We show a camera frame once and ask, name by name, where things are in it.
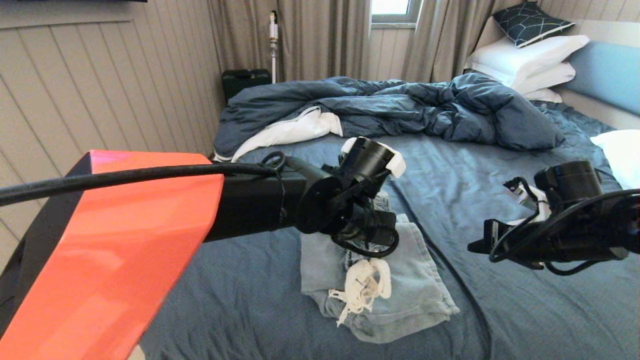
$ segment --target wood paneled wall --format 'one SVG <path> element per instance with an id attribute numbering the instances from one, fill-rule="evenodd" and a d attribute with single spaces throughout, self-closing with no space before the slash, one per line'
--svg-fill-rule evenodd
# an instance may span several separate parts
<path id="1" fill-rule="evenodd" d="M 413 29 L 371 29 L 369 79 L 400 79 Z"/>
<path id="2" fill-rule="evenodd" d="M 0 186 L 62 176 L 89 149 L 212 151 L 207 1 L 132 6 L 132 22 L 0 30 Z M 42 204 L 0 208 L 0 269 Z"/>
<path id="3" fill-rule="evenodd" d="M 541 0 L 540 8 L 562 19 L 640 22 L 638 0 Z"/>

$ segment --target beige curtain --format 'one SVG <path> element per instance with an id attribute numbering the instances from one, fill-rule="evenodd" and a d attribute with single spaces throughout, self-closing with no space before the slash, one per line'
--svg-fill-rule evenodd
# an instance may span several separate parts
<path id="1" fill-rule="evenodd" d="M 404 61 L 403 80 L 449 81 L 462 74 L 484 23 L 522 0 L 423 0 Z"/>
<path id="2" fill-rule="evenodd" d="M 278 81 L 366 78 L 371 0 L 210 0 L 222 70 L 271 69 L 269 12 L 278 12 Z"/>

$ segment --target black case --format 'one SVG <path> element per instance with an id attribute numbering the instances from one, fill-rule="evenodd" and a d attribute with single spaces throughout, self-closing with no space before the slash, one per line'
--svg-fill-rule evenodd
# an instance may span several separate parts
<path id="1" fill-rule="evenodd" d="M 242 89 L 266 84 L 271 84 L 271 74 L 266 69 L 227 70 L 222 73 L 226 102 Z"/>

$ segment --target dark patterned pillow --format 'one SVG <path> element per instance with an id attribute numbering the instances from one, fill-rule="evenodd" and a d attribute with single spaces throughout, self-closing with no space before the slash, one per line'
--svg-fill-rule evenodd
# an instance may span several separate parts
<path id="1" fill-rule="evenodd" d="M 518 4 L 493 14 L 507 36 L 516 47 L 533 44 L 547 37 L 560 35 L 563 29 L 575 25 L 563 19 L 547 15 L 535 2 Z"/>

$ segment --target window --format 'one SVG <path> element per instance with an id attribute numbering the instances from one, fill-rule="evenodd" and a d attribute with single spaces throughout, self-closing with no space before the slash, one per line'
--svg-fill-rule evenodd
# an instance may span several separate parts
<path id="1" fill-rule="evenodd" d="M 411 24 L 418 21 L 421 0 L 372 0 L 373 24 Z"/>

